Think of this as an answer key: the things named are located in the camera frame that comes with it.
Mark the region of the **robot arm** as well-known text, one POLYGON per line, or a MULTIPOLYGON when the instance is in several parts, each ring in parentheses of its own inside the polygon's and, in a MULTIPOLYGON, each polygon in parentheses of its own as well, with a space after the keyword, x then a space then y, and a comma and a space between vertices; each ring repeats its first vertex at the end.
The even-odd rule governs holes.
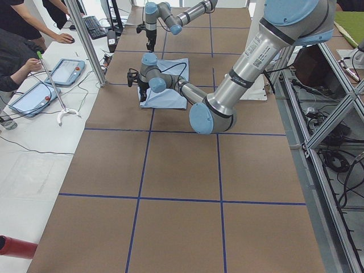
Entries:
POLYGON ((146 3, 144 7, 145 20, 137 26, 137 33, 146 32, 148 42, 147 49, 154 52, 157 39, 157 21, 162 19, 172 35, 178 35, 182 27, 189 24, 197 17, 212 13, 217 6, 217 1, 201 1, 186 11, 174 16, 171 6, 168 2, 156 4, 154 2, 146 3))
POLYGON ((191 127, 199 134, 228 131, 236 123, 234 105, 253 85, 279 53, 288 46, 314 45, 328 41, 333 34, 335 1, 265 1, 264 14, 258 33, 241 54, 232 69, 213 93, 206 94, 185 78, 161 72, 158 58, 153 53, 156 42, 156 24, 162 19, 173 35, 198 16, 211 13, 216 1, 201 1, 187 11, 174 16, 169 3, 149 2, 144 8, 145 21, 137 32, 145 31, 147 49, 136 76, 128 75, 128 84, 137 82, 140 100, 147 92, 160 93, 174 89, 184 96, 192 107, 189 112, 191 127))

